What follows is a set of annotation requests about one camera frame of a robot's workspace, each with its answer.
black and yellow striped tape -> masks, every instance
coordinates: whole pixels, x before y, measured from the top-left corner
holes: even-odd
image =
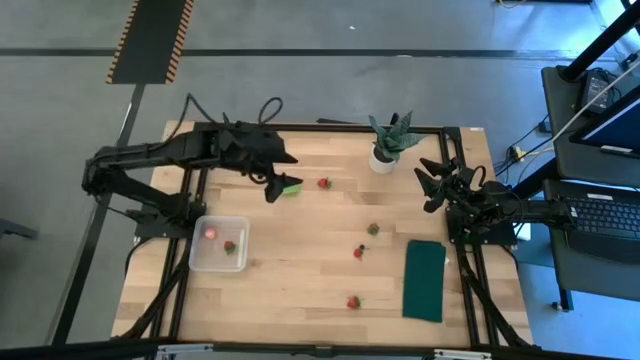
[[[109,67],[107,83],[172,83],[193,7],[193,0],[135,0]]]

succulent plant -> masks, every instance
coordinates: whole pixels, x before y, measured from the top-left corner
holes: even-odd
[[[410,111],[402,119],[393,124],[389,131],[378,125],[376,118],[369,115],[369,123],[378,135],[377,140],[373,143],[385,157],[398,161],[401,152],[416,145],[424,137],[420,134],[408,132],[411,126],[412,114],[413,111]]]

clear plastic box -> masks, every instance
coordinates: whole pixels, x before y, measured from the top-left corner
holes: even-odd
[[[206,237],[213,228],[215,237]],[[224,243],[235,243],[235,250],[227,255]],[[196,221],[191,243],[189,267],[193,271],[239,272],[247,265],[249,220],[241,216],[201,216]]]

monitor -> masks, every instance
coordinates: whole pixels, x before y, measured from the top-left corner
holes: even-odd
[[[640,85],[593,118],[571,140],[623,154],[640,153]]]

strawberry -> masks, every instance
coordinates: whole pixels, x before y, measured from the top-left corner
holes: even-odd
[[[364,254],[364,245],[360,245],[355,250],[353,250],[353,257],[358,260],[362,260],[362,254]]]
[[[360,298],[357,296],[350,296],[347,301],[347,307],[352,310],[360,309]]]
[[[233,241],[224,242],[224,251],[227,255],[231,255],[236,250],[236,244]]]
[[[322,178],[318,180],[318,186],[321,189],[331,189],[331,181],[329,181],[329,178]]]
[[[209,240],[213,240],[216,238],[216,230],[213,227],[207,228],[204,232],[204,237]]]
[[[378,231],[380,231],[380,226],[378,226],[378,224],[376,224],[376,223],[372,223],[367,228],[367,232],[369,233],[369,235],[376,236],[376,235],[378,235]]]

